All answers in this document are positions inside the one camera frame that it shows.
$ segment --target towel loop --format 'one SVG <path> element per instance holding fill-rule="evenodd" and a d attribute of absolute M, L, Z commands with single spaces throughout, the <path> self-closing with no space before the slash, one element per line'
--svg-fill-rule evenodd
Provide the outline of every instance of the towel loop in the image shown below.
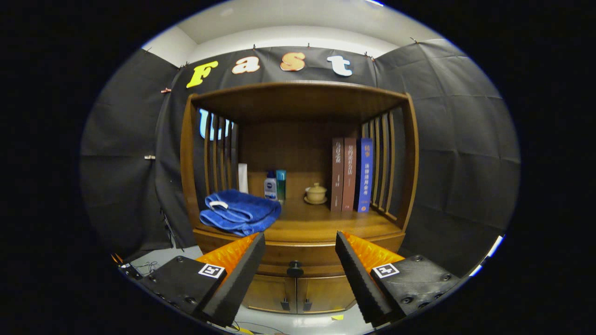
<path fill-rule="evenodd" d="M 211 201 L 209 203 L 209 207 L 211 207 L 211 209 L 213 209 L 214 206 L 222 206 L 225 209 L 228 209 L 228 204 L 226 204 L 223 201 Z"/>

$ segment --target blue book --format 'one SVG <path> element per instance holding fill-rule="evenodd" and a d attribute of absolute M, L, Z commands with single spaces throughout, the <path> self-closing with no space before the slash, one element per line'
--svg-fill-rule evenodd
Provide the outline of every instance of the blue book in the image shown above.
<path fill-rule="evenodd" d="M 368 212 L 373 191 L 373 139 L 358 139 L 358 159 L 356 173 L 358 176 L 358 196 L 356 197 L 356 211 Z"/>

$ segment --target blue towel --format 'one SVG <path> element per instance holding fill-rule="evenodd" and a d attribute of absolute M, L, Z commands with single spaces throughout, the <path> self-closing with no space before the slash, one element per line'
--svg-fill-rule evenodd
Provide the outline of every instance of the blue towel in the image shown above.
<path fill-rule="evenodd" d="M 212 204 L 221 201 L 224 204 Z M 248 236 L 269 228 L 279 218 L 281 205 L 277 201 L 259 198 L 238 190 L 225 190 L 205 198 L 210 208 L 201 211 L 201 222 L 239 236 Z"/>

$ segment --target saucer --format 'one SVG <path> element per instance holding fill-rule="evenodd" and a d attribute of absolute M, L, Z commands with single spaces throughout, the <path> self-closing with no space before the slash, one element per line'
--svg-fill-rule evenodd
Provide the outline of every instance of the saucer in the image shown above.
<path fill-rule="evenodd" d="M 321 201 L 318 201 L 318 202 L 316 202 L 316 203 L 314 203 L 314 202 L 312 202 L 312 201 L 308 200 L 308 198 L 307 198 L 307 197 L 304 197 L 304 201 L 306 201 L 306 202 L 307 202 L 307 203 L 309 203 L 309 204 L 324 204 L 324 203 L 326 203 L 326 202 L 327 202 L 327 197 L 325 197 L 323 200 L 321 200 Z"/>

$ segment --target yellow letter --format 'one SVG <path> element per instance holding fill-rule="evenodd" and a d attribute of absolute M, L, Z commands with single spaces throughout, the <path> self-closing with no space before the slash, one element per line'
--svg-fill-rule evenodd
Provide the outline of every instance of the yellow letter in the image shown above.
<path fill-rule="evenodd" d="M 302 52 L 288 52 L 281 60 L 283 61 L 280 64 L 280 67 L 284 71 L 300 71 L 304 69 L 304 61 L 306 56 Z"/>
<path fill-rule="evenodd" d="M 193 78 L 187 84 L 187 88 L 201 85 L 203 82 L 203 78 L 207 78 L 209 73 L 211 72 L 212 67 L 216 67 L 218 65 L 218 61 L 213 61 L 211 63 L 199 65 L 194 68 Z"/>
<path fill-rule="evenodd" d="M 255 56 L 244 57 L 236 62 L 236 66 L 232 69 L 232 73 L 237 75 L 244 72 L 255 72 L 260 68 L 259 58 Z"/>

